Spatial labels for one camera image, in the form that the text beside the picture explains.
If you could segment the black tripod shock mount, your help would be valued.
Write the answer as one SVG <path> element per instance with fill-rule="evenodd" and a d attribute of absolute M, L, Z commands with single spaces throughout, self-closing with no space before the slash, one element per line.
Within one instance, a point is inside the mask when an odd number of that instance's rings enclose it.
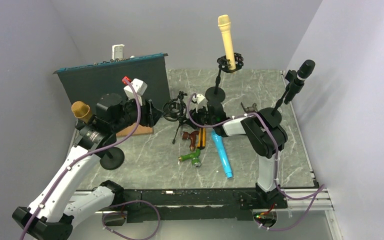
<path fill-rule="evenodd" d="M 174 145 L 176 142 L 176 137 L 178 135 L 180 127 L 183 125 L 188 125 L 193 129 L 197 129 L 198 127 L 193 125 L 193 123 L 187 118 L 187 105 L 184 102 L 184 97 L 188 94 L 184 91 L 180 90 L 176 98 L 172 98 L 167 101 L 163 107 L 163 118 L 169 122 L 178 122 L 178 126 L 175 132 L 175 136 L 172 140 L 172 144 Z"/>

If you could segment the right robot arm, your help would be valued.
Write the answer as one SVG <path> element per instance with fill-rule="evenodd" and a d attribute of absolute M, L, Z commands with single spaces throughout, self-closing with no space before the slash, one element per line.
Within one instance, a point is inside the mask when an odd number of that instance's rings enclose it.
<path fill-rule="evenodd" d="M 192 116 L 187 109 L 187 117 L 200 128 L 212 128 L 220 137 L 246 136 L 252 149 L 258 155 L 259 167 L 256 185 L 261 189 L 255 194 L 256 203 L 267 208 L 275 201 L 272 192 L 278 187 L 279 160 L 285 148 L 288 135 L 281 126 L 282 114 L 278 106 L 266 107 L 255 112 L 228 117 L 218 101 L 207 103 L 204 116 Z"/>

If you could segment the blue microphone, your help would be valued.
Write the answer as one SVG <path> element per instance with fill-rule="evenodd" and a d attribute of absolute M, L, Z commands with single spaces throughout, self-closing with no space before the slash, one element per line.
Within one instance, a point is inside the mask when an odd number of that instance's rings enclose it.
<path fill-rule="evenodd" d="M 221 166 L 223 167 L 226 178 L 232 179 L 234 175 L 223 143 L 223 138 L 219 136 L 214 130 L 211 132 L 211 138 L 217 149 L 217 153 L 221 161 Z"/>

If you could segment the black round base stand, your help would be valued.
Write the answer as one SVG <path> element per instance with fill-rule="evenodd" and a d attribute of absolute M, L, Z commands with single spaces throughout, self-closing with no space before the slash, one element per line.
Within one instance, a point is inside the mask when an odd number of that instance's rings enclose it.
<path fill-rule="evenodd" d="M 124 160 L 124 152 L 118 147 L 112 147 L 105 152 L 99 163 L 105 170 L 115 170 L 124 163 Z"/>

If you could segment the gold brown microphone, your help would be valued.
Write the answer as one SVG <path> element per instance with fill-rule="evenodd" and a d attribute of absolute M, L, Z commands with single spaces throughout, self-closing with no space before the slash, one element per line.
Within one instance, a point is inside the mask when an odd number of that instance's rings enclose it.
<path fill-rule="evenodd" d="M 75 145 L 95 150 L 116 142 L 116 134 L 112 132 L 110 124 L 93 114 L 89 105 L 76 101 L 72 104 L 71 111 L 79 120 L 76 125 L 79 134 L 74 140 Z"/>

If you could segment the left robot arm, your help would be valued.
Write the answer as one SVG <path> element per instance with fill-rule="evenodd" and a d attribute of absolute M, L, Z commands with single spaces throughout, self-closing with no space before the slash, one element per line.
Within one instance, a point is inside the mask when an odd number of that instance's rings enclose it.
<path fill-rule="evenodd" d="M 88 172 L 97 164 L 107 170 L 120 167 L 125 159 L 118 148 L 117 133 L 139 126 L 153 127 L 162 112 L 139 94 L 124 101 L 118 94 L 101 97 L 96 110 L 76 101 L 71 110 L 78 119 L 78 136 L 61 168 L 28 206 L 19 206 L 12 218 L 22 228 L 22 236 L 37 240 L 66 240 L 73 229 L 95 212 L 119 209 L 125 204 L 124 188 L 106 180 L 81 199 L 71 201 Z"/>

